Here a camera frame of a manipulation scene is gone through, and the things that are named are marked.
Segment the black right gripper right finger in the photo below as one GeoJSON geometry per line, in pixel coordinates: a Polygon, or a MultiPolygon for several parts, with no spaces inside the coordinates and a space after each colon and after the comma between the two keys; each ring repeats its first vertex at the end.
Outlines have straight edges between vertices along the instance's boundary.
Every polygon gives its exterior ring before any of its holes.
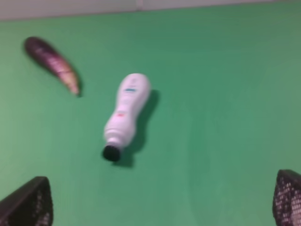
{"type": "Polygon", "coordinates": [[[277,173],[272,213],[277,226],[301,224],[301,175],[290,169],[277,173]]]}

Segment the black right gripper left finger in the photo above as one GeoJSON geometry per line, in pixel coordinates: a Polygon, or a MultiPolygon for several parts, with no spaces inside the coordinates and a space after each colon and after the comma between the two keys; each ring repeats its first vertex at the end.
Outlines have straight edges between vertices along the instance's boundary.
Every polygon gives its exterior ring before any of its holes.
{"type": "Polygon", "coordinates": [[[0,201],[2,226],[51,226],[53,221],[53,201],[47,177],[34,177],[0,201]]]}

